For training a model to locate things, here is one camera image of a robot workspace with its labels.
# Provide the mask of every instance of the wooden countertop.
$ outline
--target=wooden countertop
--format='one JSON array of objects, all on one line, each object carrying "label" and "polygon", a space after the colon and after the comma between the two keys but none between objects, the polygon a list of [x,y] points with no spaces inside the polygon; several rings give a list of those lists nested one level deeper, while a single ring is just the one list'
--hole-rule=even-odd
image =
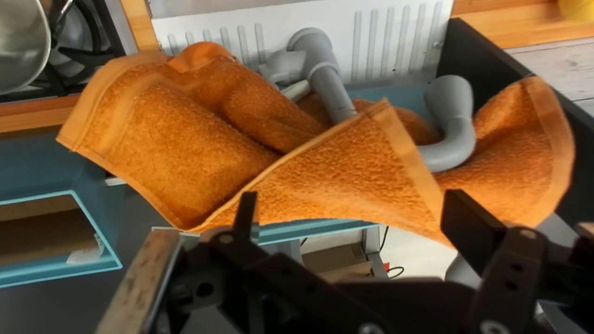
[{"label": "wooden countertop", "polygon": [[[145,0],[121,0],[137,49],[158,51]],[[594,23],[562,19],[555,0],[457,0],[453,17],[501,49],[594,38]],[[0,134],[59,127],[78,97],[0,104]]]}]

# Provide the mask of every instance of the wooden edge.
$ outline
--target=wooden edge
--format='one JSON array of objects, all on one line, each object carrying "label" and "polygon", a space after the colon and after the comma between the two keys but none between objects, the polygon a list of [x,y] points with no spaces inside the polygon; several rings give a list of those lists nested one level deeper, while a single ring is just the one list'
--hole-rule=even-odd
[{"label": "wooden edge", "polygon": [[161,51],[160,41],[154,36],[150,12],[147,0],[121,0],[124,17],[132,30],[135,47],[139,52]]},{"label": "wooden edge", "polygon": [[78,95],[0,104],[0,134],[61,127],[76,101]]},{"label": "wooden edge", "polygon": [[594,38],[594,23],[566,21],[557,2],[457,15],[499,49]]},{"label": "wooden edge", "polygon": [[579,223],[579,225],[577,225],[577,232],[579,232],[583,238],[590,240],[590,244],[594,242],[594,223]]},{"label": "wooden edge", "polygon": [[503,8],[518,8],[531,4],[553,4],[557,0],[455,0],[453,15],[477,13],[477,12],[494,12]]},{"label": "wooden edge", "polygon": [[154,303],[163,292],[174,257],[180,251],[176,231],[152,231],[119,284],[96,334],[147,333]]}]

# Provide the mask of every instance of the towel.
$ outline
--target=towel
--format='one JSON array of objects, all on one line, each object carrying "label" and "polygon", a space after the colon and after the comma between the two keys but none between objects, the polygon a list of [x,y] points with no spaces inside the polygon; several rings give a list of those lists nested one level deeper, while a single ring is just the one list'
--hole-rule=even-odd
[{"label": "towel", "polygon": [[173,60],[108,64],[57,141],[189,232],[230,225],[239,195],[258,192],[262,225],[356,219],[447,244],[442,190],[466,190],[499,219],[533,227],[568,188],[572,134],[538,78],[488,102],[475,119],[473,158],[434,177],[416,143],[438,141],[438,132],[386,101],[356,108],[330,128],[319,99],[297,106],[225,49],[199,43]]}]

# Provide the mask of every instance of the black cable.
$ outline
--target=black cable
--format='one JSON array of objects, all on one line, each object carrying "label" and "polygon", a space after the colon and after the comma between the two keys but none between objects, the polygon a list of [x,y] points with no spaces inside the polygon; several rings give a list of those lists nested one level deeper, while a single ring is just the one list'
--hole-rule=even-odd
[{"label": "black cable", "polygon": [[390,227],[386,227],[384,236],[382,236],[382,244],[379,245],[379,251],[377,251],[377,253],[382,253],[382,251],[384,251],[384,245],[386,245],[386,240],[388,240],[388,232],[390,232]]},{"label": "black cable", "polygon": [[405,271],[406,271],[406,269],[405,269],[403,266],[390,268],[390,269],[388,269],[388,279],[390,279],[390,281],[399,279],[399,277],[403,277]]}]

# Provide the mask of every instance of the blue cabinet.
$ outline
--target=blue cabinet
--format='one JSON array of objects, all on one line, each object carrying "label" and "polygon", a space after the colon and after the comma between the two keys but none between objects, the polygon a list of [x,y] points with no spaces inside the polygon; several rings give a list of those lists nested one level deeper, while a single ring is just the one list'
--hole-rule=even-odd
[{"label": "blue cabinet", "polygon": [[56,143],[56,132],[0,138],[0,206],[43,203],[70,197],[95,234],[95,257],[72,262],[70,255],[50,255],[0,266],[0,288],[121,269],[113,251],[115,216],[121,212],[122,188],[106,188],[104,171]]}]

